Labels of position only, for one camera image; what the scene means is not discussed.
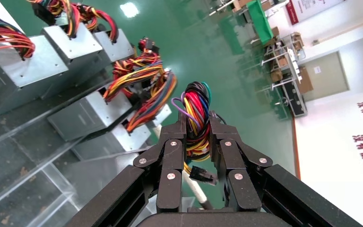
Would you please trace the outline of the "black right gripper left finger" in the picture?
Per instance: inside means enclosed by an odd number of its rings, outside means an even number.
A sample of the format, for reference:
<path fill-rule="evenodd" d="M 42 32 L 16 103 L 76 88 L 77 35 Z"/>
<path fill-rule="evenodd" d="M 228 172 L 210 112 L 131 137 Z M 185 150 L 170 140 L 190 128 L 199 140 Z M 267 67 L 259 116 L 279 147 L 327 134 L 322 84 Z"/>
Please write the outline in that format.
<path fill-rule="evenodd" d="M 156 194 L 157 213 L 180 212 L 182 207 L 182 171 L 186 158 L 186 117 L 164 126 L 157 144 L 133 162 L 141 171 L 138 182 L 147 195 Z"/>

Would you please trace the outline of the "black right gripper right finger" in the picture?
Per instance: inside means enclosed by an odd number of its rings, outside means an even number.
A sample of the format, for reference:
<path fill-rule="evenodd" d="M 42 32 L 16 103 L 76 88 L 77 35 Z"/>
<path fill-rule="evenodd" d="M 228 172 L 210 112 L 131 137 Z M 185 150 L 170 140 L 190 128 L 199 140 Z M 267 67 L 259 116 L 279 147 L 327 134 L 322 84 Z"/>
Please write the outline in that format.
<path fill-rule="evenodd" d="M 265 154 L 245 144 L 234 126 L 220 122 L 210 111 L 210 155 L 217 170 L 225 206 L 233 211 L 259 212 L 261 199 L 250 178 L 273 165 Z"/>

